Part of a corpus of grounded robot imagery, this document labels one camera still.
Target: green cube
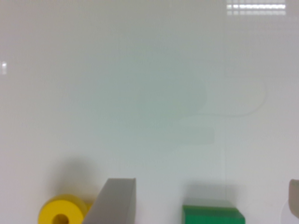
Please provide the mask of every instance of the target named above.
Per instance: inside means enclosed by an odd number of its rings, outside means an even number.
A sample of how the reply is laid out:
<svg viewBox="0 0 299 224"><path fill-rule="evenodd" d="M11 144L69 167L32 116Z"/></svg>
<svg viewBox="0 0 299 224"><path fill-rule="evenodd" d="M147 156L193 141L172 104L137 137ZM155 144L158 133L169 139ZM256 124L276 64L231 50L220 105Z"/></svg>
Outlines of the green cube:
<svg viewBox="0 0 299 224"><path fill-rule="evenodd" d="M245 218L236 208L183 205L182 224L245 224Z"/></svg>

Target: white background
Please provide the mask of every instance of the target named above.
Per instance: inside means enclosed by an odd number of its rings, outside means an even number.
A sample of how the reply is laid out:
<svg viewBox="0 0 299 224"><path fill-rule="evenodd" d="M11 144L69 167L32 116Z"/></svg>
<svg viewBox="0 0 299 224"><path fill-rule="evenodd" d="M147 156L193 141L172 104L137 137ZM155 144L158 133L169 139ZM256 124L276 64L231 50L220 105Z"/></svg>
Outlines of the white background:
<svg viewBox="0 0 299 224"><path fill-rule="evenodd" d="M189 199L280 223L299 178L299 4L283 4L1 1L0 222L135 177L136 224L179 224Z"/></svg>

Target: yellow cylinder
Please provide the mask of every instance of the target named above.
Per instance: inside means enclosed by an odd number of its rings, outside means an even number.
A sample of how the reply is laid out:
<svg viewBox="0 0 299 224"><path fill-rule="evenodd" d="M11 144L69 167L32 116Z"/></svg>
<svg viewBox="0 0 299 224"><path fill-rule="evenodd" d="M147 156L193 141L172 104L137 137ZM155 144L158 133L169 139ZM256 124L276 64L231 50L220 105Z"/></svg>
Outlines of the yellow cylinder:
<svg viewBox="0 0 299 224"><path fill-rule="evenodd" d="M81 224L88 207L80 198L65 194L52 198L41 208L38 224Z"/></svg>

